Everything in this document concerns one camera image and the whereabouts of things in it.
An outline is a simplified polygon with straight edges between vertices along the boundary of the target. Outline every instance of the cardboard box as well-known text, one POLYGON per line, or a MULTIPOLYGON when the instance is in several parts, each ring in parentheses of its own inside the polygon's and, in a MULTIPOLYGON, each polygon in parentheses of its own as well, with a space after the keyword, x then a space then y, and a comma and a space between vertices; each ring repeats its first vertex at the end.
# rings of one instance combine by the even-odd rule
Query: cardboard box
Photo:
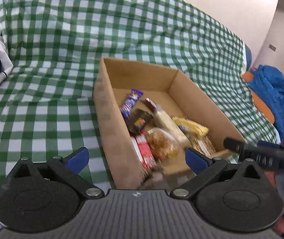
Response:
MULTIPOLYGON (((142 90, 143 98, 160 104, 169 115, 185 116, 208 127, 209 137, 220 151, 214 156, 231 154, 223 151, 225 137, 244 141, 226 115, 182 71, 130 60, 101 59, 93 98, 103 150, 118 189, 136 189, 145 180, 145 171, 119 109, 132 88, 142 90)), ((135 107, 148 111, 141 101, 135 107)), ((166 176, 190 171, 184 152, 162 164, 166 176)))

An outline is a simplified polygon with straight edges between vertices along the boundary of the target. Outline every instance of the red and white package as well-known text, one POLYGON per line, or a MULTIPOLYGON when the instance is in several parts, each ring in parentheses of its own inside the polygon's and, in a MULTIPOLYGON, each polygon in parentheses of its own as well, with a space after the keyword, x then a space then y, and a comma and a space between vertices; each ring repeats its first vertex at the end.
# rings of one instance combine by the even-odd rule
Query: red and white package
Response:
POLYGON ((131 139, 141 164, 147 169, 156 167, 156 162, 152 155, 151 149, 149 148, 149 144, 146 141, 145 135, 139 135, 135 138, 131 137, 131 139))

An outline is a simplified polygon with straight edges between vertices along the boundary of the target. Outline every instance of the blue jacket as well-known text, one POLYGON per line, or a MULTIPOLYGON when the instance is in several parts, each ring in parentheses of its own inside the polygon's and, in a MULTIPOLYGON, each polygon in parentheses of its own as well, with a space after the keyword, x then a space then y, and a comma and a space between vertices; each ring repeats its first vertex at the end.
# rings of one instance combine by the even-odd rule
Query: blue jacket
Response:
POLYGON ((265 102, 275 117, 280 139, 284 138, 284 75, 275 67, 259 65, 249 87, 265 102))

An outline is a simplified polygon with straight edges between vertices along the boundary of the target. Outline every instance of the checkered tablecloth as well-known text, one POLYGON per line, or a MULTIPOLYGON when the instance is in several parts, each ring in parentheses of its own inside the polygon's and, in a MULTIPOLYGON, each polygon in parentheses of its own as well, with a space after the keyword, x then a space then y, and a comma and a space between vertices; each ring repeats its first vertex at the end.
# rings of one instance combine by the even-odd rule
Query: checkered tablecloth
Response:
POLYGON ((110 187, 92 100, 101 57, 179 68, 247 141, 276 141, 240 77, 242 40, 182 0, 0 0, 0 25, 14 65, 0 86, 0 185, 21 157, 85 146, 81 175, 110 187))

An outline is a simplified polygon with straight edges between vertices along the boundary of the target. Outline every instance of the purple snack wrapper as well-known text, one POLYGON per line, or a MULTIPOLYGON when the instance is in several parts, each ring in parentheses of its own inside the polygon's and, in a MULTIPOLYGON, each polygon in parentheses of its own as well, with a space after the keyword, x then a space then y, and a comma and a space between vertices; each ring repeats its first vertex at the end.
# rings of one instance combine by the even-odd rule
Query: purple snack wrapper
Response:
POLYGON ((128 95, 123 105, 120 108, 120 111, 124 118, 128 118, 130 113, 136 104, 136 102, 143 96, 143 92, 137 89, 132 89, 131 93, 128 95))

